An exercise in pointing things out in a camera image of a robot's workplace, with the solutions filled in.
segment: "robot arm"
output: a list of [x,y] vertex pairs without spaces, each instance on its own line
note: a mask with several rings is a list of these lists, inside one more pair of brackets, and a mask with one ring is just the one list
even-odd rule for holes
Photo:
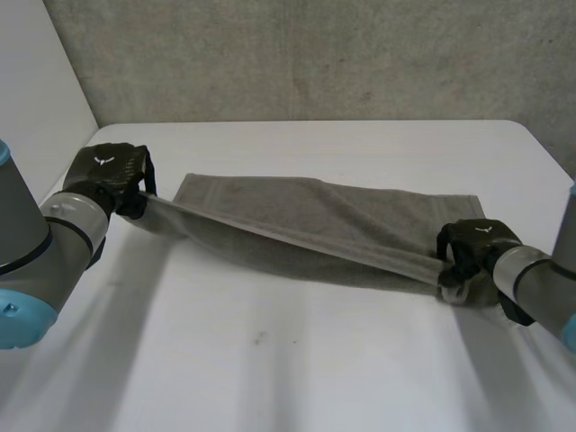
[[459,286],[487,272],[499,290],[509,319],[528,326],[537,321],[576,354],[576,186],[571,189],[553,255],[524,246],[498,220],[459,220],[438,235],[438,257],[449,245],[454,265],[439,278]]
[[156,192],[145,147],[82,149],[40,208],[0,140],[0,348],[28,347],[56,321],[82,273],[102,254],[113,212],[139,218]]
[[[0,140],[0,348],[35,344],[56,321],[82,273],[99,258],[111,214],[144,214],[156,194],[154,167],[145,147],[102,144],[83,148],[64,189],[40,208],[7,146]],[[458,290],[480,272],[498,288],[507,316],[522,325],[537,320],[576,353],[576,186],[553,256],[529,246],[498,220],[459,220],[442,228],[438,258],[454,264],[439,277]]]

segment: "white wall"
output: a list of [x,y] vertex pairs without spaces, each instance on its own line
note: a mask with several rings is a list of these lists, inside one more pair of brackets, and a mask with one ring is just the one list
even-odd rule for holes
[[0,1],[0,138],[36,201],[97,130],[41,0]]

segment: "towel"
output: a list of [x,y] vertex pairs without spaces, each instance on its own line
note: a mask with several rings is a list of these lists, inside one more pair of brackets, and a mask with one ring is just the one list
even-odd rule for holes
[[484,214],[472,195],[425,195],[330,184],[313,178],[189,174],[173,202],[147,195],[131,223],[188,237],[229,260],[330,284],[424,293],[445,302],[496,304],[486,274],[438,286],[442,227]]

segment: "table surface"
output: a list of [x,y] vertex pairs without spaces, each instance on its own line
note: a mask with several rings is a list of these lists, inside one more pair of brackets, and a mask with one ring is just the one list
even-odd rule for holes
[[[158,192],[189,172],[477,194],[550,252],[571,179],[510,121],[124,124]],[[112,218],[37,346],[0,353],[3,432],[566,431],[576,360],[538,325],[434,298],[297,282]]]

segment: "gray concrete wall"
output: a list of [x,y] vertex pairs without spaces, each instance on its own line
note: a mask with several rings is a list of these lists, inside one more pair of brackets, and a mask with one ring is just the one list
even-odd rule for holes
[[511,119],[576,174],[575,0],[44,0],[101,126]]

